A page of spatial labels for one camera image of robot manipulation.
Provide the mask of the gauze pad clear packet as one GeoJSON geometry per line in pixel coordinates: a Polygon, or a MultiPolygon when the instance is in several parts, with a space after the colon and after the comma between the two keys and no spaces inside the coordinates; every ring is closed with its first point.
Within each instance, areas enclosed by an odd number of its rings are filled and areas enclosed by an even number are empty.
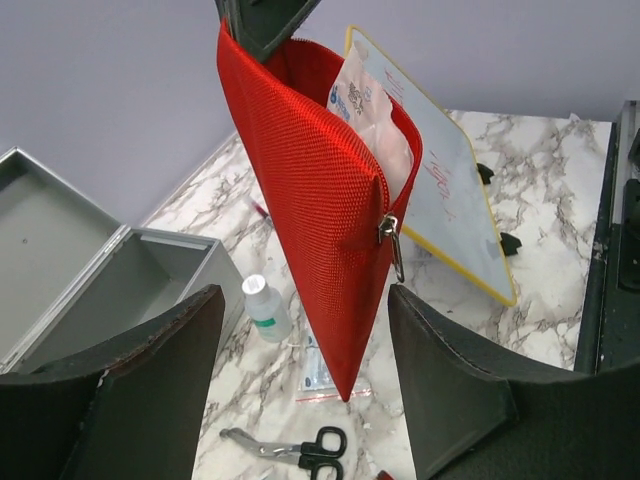
{"type": "Polygon", "coordinates": [[[392,120],[393,104],[365,68],[368,48],[354,41],[330,89],[327,109],[344,120],[374,155],[396,200],[413,164],[405,135],[392,120]]]}

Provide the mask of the red first aid pouch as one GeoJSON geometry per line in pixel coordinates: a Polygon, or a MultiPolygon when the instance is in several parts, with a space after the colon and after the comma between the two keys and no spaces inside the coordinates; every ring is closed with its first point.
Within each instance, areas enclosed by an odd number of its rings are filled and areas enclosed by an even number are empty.
{"type": "Polygon", "coordinates": [[[327,109],[346,56],[288,39],[264,63],[222,24],[217,68],[309,324],[343,400],[352,394],[390,270],[423,146],[393,100],[413,164],[396,200],[354,129],[327,109]]]}

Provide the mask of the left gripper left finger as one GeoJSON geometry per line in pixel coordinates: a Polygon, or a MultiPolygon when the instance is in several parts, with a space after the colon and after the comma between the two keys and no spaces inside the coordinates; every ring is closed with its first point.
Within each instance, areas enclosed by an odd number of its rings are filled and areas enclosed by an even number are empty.
{"type": "Polygon", "coordinates": [[[224,313],[209,284],[109,340],[2,375],[2,478],[191,478],[224,313]]]}

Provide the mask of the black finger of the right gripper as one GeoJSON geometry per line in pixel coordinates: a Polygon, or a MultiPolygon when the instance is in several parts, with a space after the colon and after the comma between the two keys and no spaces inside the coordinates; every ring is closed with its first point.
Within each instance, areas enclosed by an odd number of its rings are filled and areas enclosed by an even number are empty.
{"type": "Polygon", "coordinates": [[[231,37],[255,60],[266,62],[320,0],[215,0],[231,37]]]}

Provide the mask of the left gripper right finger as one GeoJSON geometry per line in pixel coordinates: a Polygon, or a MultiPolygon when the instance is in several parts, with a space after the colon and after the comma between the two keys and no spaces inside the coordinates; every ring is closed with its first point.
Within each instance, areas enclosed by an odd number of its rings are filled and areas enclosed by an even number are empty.
{"type": "Polygon", "coordinates": [[[635,479],[639,365],[582,374],[524,357],[406,287],[388,316],[420,479],[635,479]]]}

